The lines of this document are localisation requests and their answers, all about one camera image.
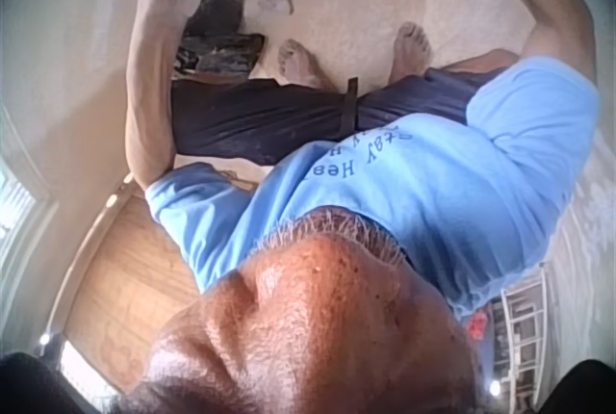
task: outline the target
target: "light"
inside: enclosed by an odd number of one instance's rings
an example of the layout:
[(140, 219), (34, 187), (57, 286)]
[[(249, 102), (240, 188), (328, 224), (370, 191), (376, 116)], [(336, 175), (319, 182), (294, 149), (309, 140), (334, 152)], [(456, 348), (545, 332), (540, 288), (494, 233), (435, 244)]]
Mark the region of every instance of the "light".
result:
[(492, 383), (490, 384), (490, 394), (493, 397), (497, 397), (501, 394), (501, 383), (497, 380), (492, 380)]
[(117, 202), (117, 194), (112, 194), (109, 196), (109, 199), (107, 199), (107, 202), (105, 203), (105, 205), (107, 206), (108, 209), (111, 209), (114, 205), (116, 205)]
[(44, 347), (49, 342), (51, 342), (51, 336), (45, 332), (44, 334), (40, 336), (40, 338), (38, 339), (38, 342), (40, 343), (42, 347)]

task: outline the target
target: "bare foot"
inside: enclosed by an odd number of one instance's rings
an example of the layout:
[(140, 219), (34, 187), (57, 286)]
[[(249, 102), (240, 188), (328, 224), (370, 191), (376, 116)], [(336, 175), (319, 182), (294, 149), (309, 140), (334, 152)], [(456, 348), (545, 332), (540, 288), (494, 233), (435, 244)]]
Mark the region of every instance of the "bare foot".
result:
[(413, 22), (405, 22), (394, 42), (394, 65), (389, 85), (407, 75), (424, 75), (431, 57), (432, 49), (424, 29)]
[(278, 65), (280, 73), (292, 84), (317, 90), (336, 90), (319, 68), (315, 57), (298, 41), (288, 39), (280, 46)]

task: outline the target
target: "shirt sleeve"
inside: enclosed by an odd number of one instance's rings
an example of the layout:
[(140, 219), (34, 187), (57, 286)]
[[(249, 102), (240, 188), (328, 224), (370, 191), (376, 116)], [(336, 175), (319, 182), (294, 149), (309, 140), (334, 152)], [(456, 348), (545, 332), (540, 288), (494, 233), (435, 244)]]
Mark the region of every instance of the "shirt sleeve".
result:
[(590, 153), (598, 109), (590, 81), (559, 60), (533, 57), (483, 87), (467, 120), (562, 215)]
[(251, 199), (207, 164), (176, 169), (145, 192), (152, 217), (179, 245), (203, 291)]

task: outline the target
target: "light blue t-shirt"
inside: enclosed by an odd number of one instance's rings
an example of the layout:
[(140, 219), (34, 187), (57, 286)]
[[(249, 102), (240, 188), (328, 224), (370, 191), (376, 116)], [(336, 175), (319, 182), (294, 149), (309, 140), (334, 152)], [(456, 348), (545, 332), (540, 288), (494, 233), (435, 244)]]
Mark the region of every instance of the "light blue t-shirt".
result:
[(255, 193), (211, 166), (146, 192), (204, 291), (277, 225), (322, 206), (378, 222), (461, 317), (546, 253), (593, 138), (599, 95), (560, 61), (523, 60), (479, 90), (468, 126), (427, 114), (284, 159)]

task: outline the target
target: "dark pants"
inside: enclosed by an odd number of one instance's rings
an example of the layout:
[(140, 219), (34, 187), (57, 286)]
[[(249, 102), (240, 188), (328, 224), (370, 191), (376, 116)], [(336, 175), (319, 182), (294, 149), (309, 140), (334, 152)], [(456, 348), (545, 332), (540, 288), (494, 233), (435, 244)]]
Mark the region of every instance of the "dark pants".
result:
[(173, 82), (171, 112), (179, 154), (241, 157), (271, 166), (308, 142), (341, 141), (409, 114), (466, 124), (466, 107), (503, 69), (485, 74), (429, 69), (358, 99), (275, 80), (232, 87)]

